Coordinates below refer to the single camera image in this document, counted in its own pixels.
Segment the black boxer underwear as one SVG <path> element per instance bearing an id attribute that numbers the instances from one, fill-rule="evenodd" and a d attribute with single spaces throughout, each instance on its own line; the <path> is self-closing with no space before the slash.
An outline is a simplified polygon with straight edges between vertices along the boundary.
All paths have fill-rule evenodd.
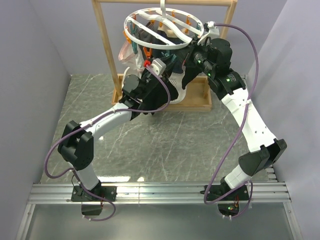
<path id="1" fill-rule="evenodd" d="M 142 72 L 141 81 L 145 84 L 145 70 Z M 170 100 L 176 100 L 179 96 L 175 87 L 167 87 Z M 140 111 L 153 111 L 159 109 L 168 102 L 168 94 L 163 87 L 146 87 L 142 88 L 142 93 L 136 97 L 141 100 L 141 104 L 137 108 Z"/>

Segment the white round clip hanger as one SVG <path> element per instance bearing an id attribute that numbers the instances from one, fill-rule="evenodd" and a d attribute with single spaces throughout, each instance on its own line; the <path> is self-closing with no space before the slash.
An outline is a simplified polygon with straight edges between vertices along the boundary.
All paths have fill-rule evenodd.
<path id="1" fill-rule="evenodd" d="M 145 27 L 148 22 L 154 24 L 154 31 Z M 135 37 L 137 28 L 145 30 L 165 44 L 152 44 L 139 40 Z M 153 49 L 179 50 L 192 42 L 198 43 L 204 34 L 204 24 L 188 12 L 160 5 L 160 7 L 139 9 L 127 16 L 123 23 L 123 33 L 132 45 L 133 51 L 137 53 L 137 49 L 140 49 L 148 59 L 153 56 Z M 168 38 L 179 38 L 183 42 L 175 44 Z"/>

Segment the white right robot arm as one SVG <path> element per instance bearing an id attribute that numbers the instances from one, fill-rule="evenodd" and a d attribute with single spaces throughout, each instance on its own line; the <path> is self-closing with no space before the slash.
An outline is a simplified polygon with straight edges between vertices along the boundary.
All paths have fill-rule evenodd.
<path id="1" fill-rule="evenodd" d="M 188 78 L 200 73 L 207 76 L 210 89 L 230 111 L 246 140 L 248 153 L 240 156 L 238 165 L 220 181 L 220 195 L 226 200 L 233 199 L 238 187 L 256 173 L 273 165 L 287 148 L 286 141 L 268 129 L 242 77 L 231 68 L 232 53 L 227 40 L 207 37 L 200 44 L 193 40 L 177 54 L 185 63 Z"/>

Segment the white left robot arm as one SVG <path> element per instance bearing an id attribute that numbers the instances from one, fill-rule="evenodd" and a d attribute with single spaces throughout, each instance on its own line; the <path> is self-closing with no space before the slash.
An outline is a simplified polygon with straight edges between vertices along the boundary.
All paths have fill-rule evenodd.
<path id="1" fill-rule="evenodd" d="M 141 73 L 127 67 L 122 76 L 122 97 L 112 108 L 90 120 L 70 121 L 65 126 L 58 152 L 74 168 L 83 195 L 89 201 L 104 197 L 101 181 L 92 166 L 95 141 L 116 126 L 140 114 L 159 112 L 175 100 L 178 92 L 169 77 L 176 60 L 173 54 L 152 58 L 145 62 Z"/>

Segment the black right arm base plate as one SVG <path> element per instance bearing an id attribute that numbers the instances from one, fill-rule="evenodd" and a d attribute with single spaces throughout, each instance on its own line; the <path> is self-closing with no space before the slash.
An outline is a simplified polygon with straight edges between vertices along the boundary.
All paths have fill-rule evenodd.
<path id="1" fill-rule="evenodd" d="M 209 188 L 206 200 L 207 201 L 214 201 L 217 198 L 225 195 L 229 191 L 231 191 L 231 189 L 229 188 L 229 186 L 226 183 L 221 183 L 219 185 L 214 184 Z M 249 200 L 249 196 L 250 195 L 249 195 L 247 186 L 243 185 L 240 188 L 231 192 L 230 194 L 226 195 L 222 199 L 222 201 L 235 201 L 235 200 L 247 201 L 247 200 Z"/>

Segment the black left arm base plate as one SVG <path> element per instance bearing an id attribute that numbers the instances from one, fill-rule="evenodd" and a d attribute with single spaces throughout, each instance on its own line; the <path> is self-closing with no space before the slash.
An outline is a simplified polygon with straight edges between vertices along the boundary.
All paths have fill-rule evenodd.
<path id="1" fill-rule="evenodd" d="M 100 186 L 98 189 L 94 191 L 90 191 L 92 194 L 114 202 L 116 200 L 117 195 L 117 187 L 116 186 Z M 72 202 L 93 202 L 100 201 L 101 199 L 84 191 L 84 189 L 80 185 L 76 185 L 73 187 L 71 201 Z"/>

